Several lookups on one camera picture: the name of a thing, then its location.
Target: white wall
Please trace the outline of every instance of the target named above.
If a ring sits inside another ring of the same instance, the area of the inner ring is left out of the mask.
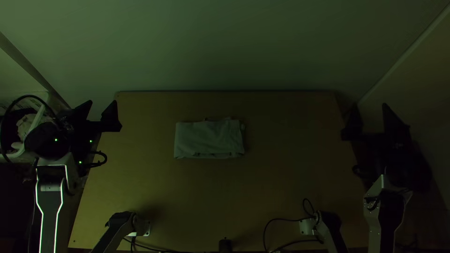
[[[360,101],[367,130],[382,129],[384,102],[411,125],[450,208],[450,7]]]
[[[32,91],[46,91],[46,89],[0,49],[0,94]]]
[[[71,106],[120,90],[359,99],[448,0],[5,0],[0,31]]]

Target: metal bracket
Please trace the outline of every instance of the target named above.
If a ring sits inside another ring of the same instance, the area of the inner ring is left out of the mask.
[[[299,221],[300,231],[302,235],[318,235],[317,230],[315,230],[316,218],[309,218]]]

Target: black cable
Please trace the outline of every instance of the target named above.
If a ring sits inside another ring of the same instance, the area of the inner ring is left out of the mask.
[[[135,246],[136,244],[136,236],[133,236],[131,238],[131,243],[130,243],[130,252],[133,253],[133,246]]]
[[[38,167],[38,161],[39,157],[36,157],[33,162],[33,170],[35,170]],[[33,189],[33,211],[31,213],[31,219],[30,219],[30,227],[28,229],[28,243],[27,243],[27,252],[30,253],[30,242],[31,242],[31,233],[33,232],[33,224],[34,224],[34,214],[36,212],[36,188]]]
[[[312,213],[308,212],[308,210],[306,209],[305,202],[308,202],[309,206],[311,207],[311,210],[313,211]],[[309,215],[310,217],[314,217],[313,214],[315,213],[315,210],[314,210],[313,204],[311,203],[311,201],[309,201],[309,199],[304,198],[301,205],[303,206],[303,211],[305,211],[305,213],[307,215]]]
[[[13,110],[14,106],[19,103],[21,100],[23,100],[24,98],[27,97],[32,97],[36,100],[38,100],[39,102],[42,103],[42,105],[45,106],[45,108],[49,111],[50,116],[55,119],[56,118],[56,114],[55,112],[51,109],[51,107],[44,101],[42,100],[40,97],[35,96],[35,95],[24,95],[19,97],[18,99],[14,100],[6,109],[5,114],[3,115],[3,120],[1,121],[1,126],[0,126],[0,151],[1,151],[1,155],[3,156],[3,158],[5,159],[5,161],[7,161],[8,163],[12,163],[12,161],[8,158],[8,156],[6,155],[6,148],[4,146],[4,132],[5,132],[5,127],[6,127],[6,121],[8,119],[8,116],[10,114],[10,112]]]
[[[95,168],[95,167],[102,166],[108,161],[108,156],[106,156],[106,154],[103,153],[102,151],[89,151],[89,154],[100,155],[100,156],[103,157],[103,161],[102,162],[98,161],[96,163],[85,164],[84,166],[86,166],[88,168]]]
[[[277,252],[277,251],[280,251],[280,250],[282,250],[282,249],[284,249],[284,248],[286,248],[288,246],[291,246],[292,244],[303,243],[303,242],[322,242],[322,241],[318,240],[318,239],[297,240],[297,241],[293,241],[293,242],[290,242],[290,243],[286,243],[286,244],[284,244],[284,245],[282,245],[282,246],[272,250],[272,252]]]
[[[290,219],[283,219],[283,218],[274,218],[274,219],[269,220],[269,222],[267,222],[266,226],[264,227],[264,232],[262,233],[262,245],[264,246],[264,251],[267,253],[269,252],[267,250],[267,246],[266,246],[266,230],[271,222],[273,222],[273,221],[299,222],[299,221],[303,221],[303,220],[307,220],[307,219],[310,219],[310,217],[297,219],[297,220],[290,220]]]
[[[310,207],[310,209],[312,210],[312,213],[308,212],[308,210],[306,209],[306,205],[305,205],[306,203],[309,204],[309,207]],[[267,227],[269,226],[269,224],[270,224],[271,222],[273,222],[273,221],[299,222],[299,221],[308,220],[308,219],[310,219],[310,218],[314,218],[314,217],[315,217],[315,216],[314,216],[314,214],[315,214],[315,209],[314,209],[313,204],[311,203],[311,201],[310,201],[309,199],[304,198],[304,199],[303,199],[303,202],[302,202],[302,206],[303,206],[303,211],[305,211],[305,213],[309,216],[308,218],[302,218],[302,219],[297,219],[297,220],[283,219],[283,218],[275,218],[275,219],[271,219],[271,220],[269,220],[269,222],[267,222],[266,226],[264,227],[264,232],[262,233],[262,245],[264,246],[264,251],[265,251],[265,252],[269,253],[269,251],[267,250],[267,246],[266,246],[266,230],[267,230]],[[323,242],[322,242],[321,240],[319,240],[317,237],[316,237],[316,239],[297,240],[297,241],[293,241],[293,242],[290,242],[290,243],[288,243],[288,244],[282,245],[282,246],[280,246],[280,247],[277,247],[277,248],[276,248],[275,250],[273,250],[272,252],[278,251],[278,250],[283,249],[284,247],[290,246],[290,245],[292,245],[292,244],[301,243],[301,242],[320,242],[320,243],[323,243]]]
[[[136,242],[132,242],[132,241],[126,239],[126,238],[123,238],[123,240],[131,243],[131,245],[135,245],[135,246],[143,248],[143,249],[148,249],[150,251],[156,251],[156,252],[160,252],[160,253],[192,253],[192,252],[186,252],[186,251],[154,249],[154,248],[150,248],[150,247],[147,247],[147,246],[140,245],[140,244],[138,244]]]

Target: wooden table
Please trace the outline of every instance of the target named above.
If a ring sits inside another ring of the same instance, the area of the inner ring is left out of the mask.
[[[364,189],[330,92],[120,92],[120,133],[104,133],[108,163],[92,169],[69,247],[92,248],[115,212],[154,220],[138,243],[177,251],[262,251],[272,218],[306,217],[302,199],[336,212],[348,247],[368,243]],[[246,153],[226,160],[173,158],[175,123],[232,116],[246,125]],[[267,245],[300,239],[297,223],[274,222]],[[129,250],[123,241],[120,250]],[[292,249],[320,249],[313,242]]]

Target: white towel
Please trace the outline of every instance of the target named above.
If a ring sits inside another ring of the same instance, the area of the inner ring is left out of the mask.
[[[175,129],[175,158],[231,158],[244,154],[244,124],[235,119],[178,122]]]

